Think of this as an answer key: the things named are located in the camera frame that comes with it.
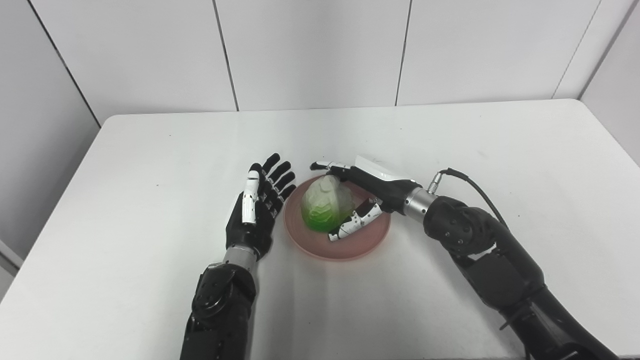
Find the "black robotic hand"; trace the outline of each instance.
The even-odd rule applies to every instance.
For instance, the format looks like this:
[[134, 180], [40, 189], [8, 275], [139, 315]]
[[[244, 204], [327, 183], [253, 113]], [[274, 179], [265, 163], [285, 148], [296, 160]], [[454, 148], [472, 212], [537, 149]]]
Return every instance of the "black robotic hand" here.
[[271, 232], [275, 218], [296, 188], [296, 176], [288, 161], [271, 169], [280, 161], [273, 154], [264, 165], [254, 163], [249, 169], [244, 191], [238, 195], [227, 224], [227, 248], [247, 247], [261, 259], [271, 248]]
[[182, 343], [181, 360], [244, 359], [249, 317], [256, 297], [252, 270], [271, 248], [271, 232], [284, 202], [295, 189], [286, 161], [273, 154], [249, 169], [227, 224], [222, 263], [200, 275]]
[[328, 233], [330, 241], [345, 238], [375, 220], [382, 212], [398, 212], [422, 221], [429, 204], [435, 199], [422, 185], [407, 176], [393, 174], [375, 161], [358, 156], [354, 166], [317, 161], [311, 170], [328, 170], [328, 175], [351, 181], [367, 190], [373, 198], [365, 201], [340, 225]]

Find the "cable connector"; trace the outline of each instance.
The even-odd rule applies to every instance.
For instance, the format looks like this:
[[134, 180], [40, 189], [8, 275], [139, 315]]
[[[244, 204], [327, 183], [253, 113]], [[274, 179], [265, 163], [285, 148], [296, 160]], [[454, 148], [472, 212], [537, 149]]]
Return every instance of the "cable connector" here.
[[438, 190], [440, 180], [442, 180], [441, 172], [437, 173], [436, 176], [433, 177], [433, 180], [431, 180], [431, 184], [429, 184], [429, 187], [427, 188], [427, 192], [430, 194], [434, 194], [436, 190]]

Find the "silver cylindrical connector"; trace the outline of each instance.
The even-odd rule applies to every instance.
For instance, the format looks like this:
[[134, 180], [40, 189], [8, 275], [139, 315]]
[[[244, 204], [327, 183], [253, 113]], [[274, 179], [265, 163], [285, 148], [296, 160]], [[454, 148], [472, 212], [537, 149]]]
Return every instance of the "silver cylindrical connector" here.
[[438, 185], [440, 185], [440, 180], [442, 180], [442, 173], [439, 172], [436, 174], [436, 176], [433, 177], [433, 180], [431, 180], [431, 184], [429, 184], [427, 192], [436, 193], [436, 190], [438, 190]]
[[223, 264], [235, 264], [241, 266], [251, 272], [255, 268], [257, 256], [253, 249], [242, 245], [234, 245], [227, 249]]
[[427, 192], [423, 188], [415, 188], [404, 201], [403, 213], [422, 223], [429, 206], [436, 198], [436, 195]]

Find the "white table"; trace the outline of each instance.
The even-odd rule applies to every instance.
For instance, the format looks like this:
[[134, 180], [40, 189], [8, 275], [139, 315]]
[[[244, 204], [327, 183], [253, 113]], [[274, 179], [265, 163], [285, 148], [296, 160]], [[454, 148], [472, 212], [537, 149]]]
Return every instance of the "white table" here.
[[[122, 115], [109, 119], [0, 306], [0, 359], [177, 359], [198, 275], [222, 259], [243, 178], [273, 151], [371, 154], [489, 194], [564, 306], [640, 354], [640, 168], [578, 101]], [[465, 183], [438, 193], [484, 207]], [[422, 229], [399, 215], [368, 256], [323, 262], [279, 219], [259, 263], [252, 359], [523, 355]]]

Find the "fingertip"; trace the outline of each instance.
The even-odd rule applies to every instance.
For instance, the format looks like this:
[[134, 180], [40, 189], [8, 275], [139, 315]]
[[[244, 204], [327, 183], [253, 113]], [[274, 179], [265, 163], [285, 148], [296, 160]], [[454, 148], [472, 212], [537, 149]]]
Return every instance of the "fingertip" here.
[[262, 170], [262, 165], [258, 163], [253, 163], [253, 165], [251, 165], [251, 167], [249, 168], [249, 171], [257, 171], [258, 173], [260, 173], [261, 170]]
[[287, 198], [293, 193], [293, 190], [296, 189], [296, 185], [289, 185], [287, 186], [286, 189], [282, 190], [282, 192], [280, 193], [280, 197], [282, 198], [283, 201], [287, 200]]

